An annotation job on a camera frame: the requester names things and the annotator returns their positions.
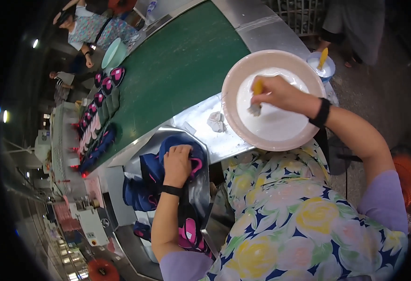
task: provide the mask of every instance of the purple sleeve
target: purple sleeve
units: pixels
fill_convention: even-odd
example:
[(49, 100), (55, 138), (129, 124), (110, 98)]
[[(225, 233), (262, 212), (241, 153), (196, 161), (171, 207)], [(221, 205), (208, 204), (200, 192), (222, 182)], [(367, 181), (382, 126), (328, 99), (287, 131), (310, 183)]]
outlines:
[(408, 234), (404, 197), (399, 175), (394, 170), (385, 171), (374, 178), (363, 194), (357, 211), (392, 231)]
[(163, 281), (198, 281), (205, 277), (213, 260), (203, 253), (171, 252), (160, 261)]

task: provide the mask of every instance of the black belt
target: black belt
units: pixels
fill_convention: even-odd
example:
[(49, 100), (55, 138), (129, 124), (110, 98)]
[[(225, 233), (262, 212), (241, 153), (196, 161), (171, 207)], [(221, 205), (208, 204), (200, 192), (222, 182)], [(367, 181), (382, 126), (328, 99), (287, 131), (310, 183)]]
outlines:
[(94, 43), (96, 44), (99, 41), (99, 38), (101, 38), (101, 34), (104, 31), (104, 29), (106, 29), (107, 24), (110, 22), (110, 20), (112, 20), (112, 18), (108, 18), (106, 20), (106, 22), (104, 23), (104, 25), (102, 25), (101, 30), (99, 31), (99, 33), (96, 36), (96, 40), (94, 41)]

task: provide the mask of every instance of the floral apron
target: floral apron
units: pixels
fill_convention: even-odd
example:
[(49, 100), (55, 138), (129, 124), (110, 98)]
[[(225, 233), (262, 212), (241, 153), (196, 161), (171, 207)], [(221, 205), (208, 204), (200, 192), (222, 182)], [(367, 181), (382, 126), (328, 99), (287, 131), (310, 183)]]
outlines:
[[(106, 23), (107, 18), (93, 14), (90, 17), (76, 17), (75, 21), (76, 28), (73, 33), (68, 33), (68, 43), (93, 43), (96, 40), (98, 32)], [(99, 37), (96, 45), (103, 50), (107, 50), (118, 37), (121, 38), (127, 46), (139, 38), (135, 28), (123, 20), (113, 18), (102, 31), (101, 37)]]
[(222, 162), (236, 222), (204, 281), (383, 280), (407, 236), (390, 231), (327, 186), (315, 142), (288, 152), (247, 152)]

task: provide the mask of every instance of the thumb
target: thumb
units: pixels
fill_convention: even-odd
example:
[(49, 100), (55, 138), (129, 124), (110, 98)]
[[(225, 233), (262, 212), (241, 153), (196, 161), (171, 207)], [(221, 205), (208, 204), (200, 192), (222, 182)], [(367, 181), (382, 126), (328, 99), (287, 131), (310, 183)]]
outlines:
[(251, 98), (251, 104), (260, 104), (260, 103), (272, 104), (273, 98), (274, 97), (272, 94), (262, 93), (262, 94), (253, 96)]

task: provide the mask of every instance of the white shirt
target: white shirt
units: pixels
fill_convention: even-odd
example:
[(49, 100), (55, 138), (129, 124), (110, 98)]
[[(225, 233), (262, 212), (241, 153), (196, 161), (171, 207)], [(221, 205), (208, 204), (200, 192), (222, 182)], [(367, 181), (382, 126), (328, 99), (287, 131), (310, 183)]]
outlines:
[(74, 74), (60, 71), (60, 72), (57, 72), (56, 78), (62, 79), (63, 83), (71, 86), (74, 80)]
[[(76, 5), (76, 12), (74, 14), (78, 17), (91, 17), (92, 15), (94, 15), (93, 12), (87, 11), (85, 7), (86, 5), (83, 5), (83, 6)], [(74, 33), (74, 31), (76, 30), (76, 26), (77, 24), (74, 23), (74, 29), (70, 33)], [(84, 44), (83, 42), (70, 43), (70, 45), (73, 46), (78, 51), (82, 48), (83, 44)]]

